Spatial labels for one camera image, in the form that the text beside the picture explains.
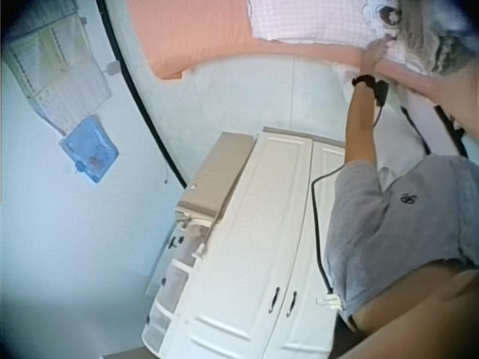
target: black logo on shorts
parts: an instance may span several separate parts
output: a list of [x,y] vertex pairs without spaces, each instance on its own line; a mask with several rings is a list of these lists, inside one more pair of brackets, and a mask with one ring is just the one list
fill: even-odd
[[414,204],[417,199],[418,199],[418,196],[416,195],[409,196],[407,193],[404,193],[401,196],[401,202],[405,204]]

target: black cable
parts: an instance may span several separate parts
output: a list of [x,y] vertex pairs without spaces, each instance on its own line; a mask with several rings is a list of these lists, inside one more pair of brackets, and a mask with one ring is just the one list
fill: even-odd
[[430,155],[431,154],[431,149],[429,147],[429,144],[427,144],[426,140],[424,139],[422,134],[419,132],[418,127],[416,126],[416,124],[412,120],[411,116],[409,116],[409,112],[407,111],[407,108],[401,106],[401,111],[403,112],[404,116],[406,116],[407,122],[409,122],[409,124],[412,126],[412,128],[416,131],[419,138],[421,139],[421,143],[424,147],[424,152],[426,152],[426,156]]
[[[381,113],[382,113],[383,106],[381,106],[381,109],[379,110],[379,113],[377,115],[376,120],[374,121],[373,124],[373,129],[376,127],[379,119],[381,118]],[[316,258],[317,258],[317,265],[320,268],[321,272],[321,277],[323,277],[324,284],[326,285],[326,288],[328,290],[328,294],[332,294],[332,287],[331,284],[329,283],[329,280],[326,276],[326,272],[323,267],[323,261],[321,260],[321,242],[320,242],[320,221],[318,219],[317,215],[317,205],[316,205],[316,192],[314,190],[314,185],[318,183],[320,180],[324,180],[327,177],[332,176],[333,174],[336,174],[340,170],[344,168],[344,165],[340,166],[339,168],[336,168],[334,171],[325,174],[321,177],[316,178],[312,183],[311,183],[311,199],[313,201],[313,216],[314,216],[314,235],[316,237]]]
[[163,144],[162,139],[159,137],[158,132],[156,131],[156,127],[151,120],[150,115],[146,107],[144,106],[143,101],[141,101],[140,94],[136,89],[135,83],[133,82],[132,76],[129,73],[128,66],[126,65],[125,59],[123,58],[123,54],[121,53],[120,46],[118,45],[118,40],[113,32],[112,21],[108,14],[108,10],[106,8],[105,0],[97,0],[98,11],[100,12],[100,16],[103,21],[103,26],[105,27],[106,36],[110,41],[110,45],[112,46],[113,53],[115,54],[115,58],[120,63],[121,74],[125,79],[126,86],[131,92],[133,100],[135,101],[136,105],[138,106],[138,110],[140,110],[141,116],[144,119],[144,122],[147,124],[148,129],[151,132],[151,135],[155,139],[156,144],[158,145],[159,150],[161,151],[163,157],[165,157],[166,162],[171,168],[171,171],[174,173],[176,178],[178,178],[178,182],[182,185],[183,188],[186,188],[186,181],[184,180],[183,176],[181,176],[180,171],[178,170],[177,166],[175,165],[170,153],[166,149],[165,144]]

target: white dresser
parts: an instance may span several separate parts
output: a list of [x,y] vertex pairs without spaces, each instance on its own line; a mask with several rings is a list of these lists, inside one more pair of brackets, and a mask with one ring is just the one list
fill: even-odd
[[[327,358],[331,350],[336,312],[320,305],[311,181],[340,167],[344,150],[262,132],[245,159],[222,216],[185,224],[193,234],[176,244],[143,333],[162,359]],[[316,187],[322,241],[335,178]]]

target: paper on wall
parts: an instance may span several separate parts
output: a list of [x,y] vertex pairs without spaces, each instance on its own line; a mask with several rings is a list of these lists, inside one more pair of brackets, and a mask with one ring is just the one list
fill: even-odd
[[73,15],[77,10],[74,0],[28,1],[18,20],[8,29],[7,38],[20,37]]
[[62,135],[111,96],[76,14],[7,42],[3,55],[32,108]]

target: white wall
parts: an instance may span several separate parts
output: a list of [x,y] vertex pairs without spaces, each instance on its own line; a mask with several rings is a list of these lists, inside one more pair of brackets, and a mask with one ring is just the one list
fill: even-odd
[[222,131],[256,135],[274,126],[344,139],[347,103],[330,64],[293,56],[239,56],[209,61],[179,81],[162,81],[147,65],[126,0],[107,0],[107,5],[137,88],[187,179]]
[[[114,60],[94,0],[78,1],[100,67]],[[98,185],[1,69],[1,332],[19,358],[90,359],[141,345],[144,290],[182,188],[121,75],[98,110],[120,155]]]

